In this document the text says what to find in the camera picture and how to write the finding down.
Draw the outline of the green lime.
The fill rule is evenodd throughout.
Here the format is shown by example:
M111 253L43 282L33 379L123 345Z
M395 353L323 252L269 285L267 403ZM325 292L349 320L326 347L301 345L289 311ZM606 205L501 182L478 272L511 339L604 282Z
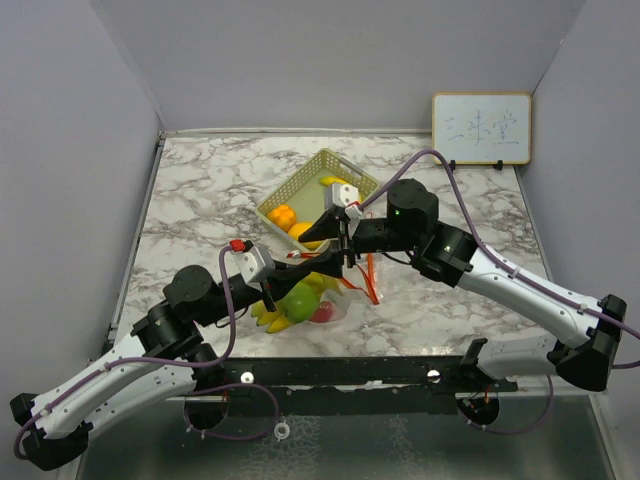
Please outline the green lime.
M281 300L287 319L293 323L308 320L318 308L319 297L315 290L304 282L296 284Z

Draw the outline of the yellow banana bunch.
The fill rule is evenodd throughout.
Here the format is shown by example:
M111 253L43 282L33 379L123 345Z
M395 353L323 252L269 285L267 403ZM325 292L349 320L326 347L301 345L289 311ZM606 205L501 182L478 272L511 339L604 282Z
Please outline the yellow banana bunch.
M311 286L319 297L319 303L322 301L330 301L335 306L335 314L331 322L341 319L346 308L341 304L345 300L339 282L332 277L311 273L303 281ZM287 319L281 306L281 300L276 302L277 310L270 313L266 310L263 301L259 301L252 305L250 315L255 319L258 327L265 327L268 334L275 334L302 323L312 323L308 320L301 323L293 323Z

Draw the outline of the red apple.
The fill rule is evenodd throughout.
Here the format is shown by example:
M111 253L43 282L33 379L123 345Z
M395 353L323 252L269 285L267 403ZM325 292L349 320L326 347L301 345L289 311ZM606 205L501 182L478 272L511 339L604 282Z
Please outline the red apple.
M322 301L318 308L314 311L309 321L312 323L323 324L333 320L335 314L335 306L330 301Z

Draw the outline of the clear zip bag red zipper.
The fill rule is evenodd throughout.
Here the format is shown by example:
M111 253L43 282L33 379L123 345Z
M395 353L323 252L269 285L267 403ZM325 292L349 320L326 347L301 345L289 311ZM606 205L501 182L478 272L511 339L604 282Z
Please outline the clear zip bag red zipper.
M251 306L250 316L258 327L275 334L302 323L326 324L341 320L356 301L378 305L374 256L367 254L365 264L357 264L356 268L362 275L361 284L312 272L276 302L274 312L259 301Z

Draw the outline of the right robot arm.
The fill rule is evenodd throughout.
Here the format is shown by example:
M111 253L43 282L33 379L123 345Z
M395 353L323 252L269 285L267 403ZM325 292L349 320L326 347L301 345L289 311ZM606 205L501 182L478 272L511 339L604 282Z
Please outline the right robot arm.
M573 293L520 268L475 231L440 221L438 197L415 179L391 182L385 193L385 217L367 219L346 186L331 187L323 215L301 236L330 245L303 267L339 277L360 254L407 252L423 277L486 297L543 330L515 340L473 341L459 367L467 389L481 391L511 376L555 375L583 390L605 390L621 340L624 300Z

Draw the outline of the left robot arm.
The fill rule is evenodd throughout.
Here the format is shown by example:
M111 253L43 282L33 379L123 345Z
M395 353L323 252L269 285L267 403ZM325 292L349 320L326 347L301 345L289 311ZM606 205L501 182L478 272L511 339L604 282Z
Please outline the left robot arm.
M239 274L216 282L202 266L182 268L164 288L163 301L106 354L46 393L11 400L20 426L15 457L55 470L79 457L91 438L148 405L239 388L227 381L225 367L237 312L263 298L283 299L309 273L277 263L260 291Z

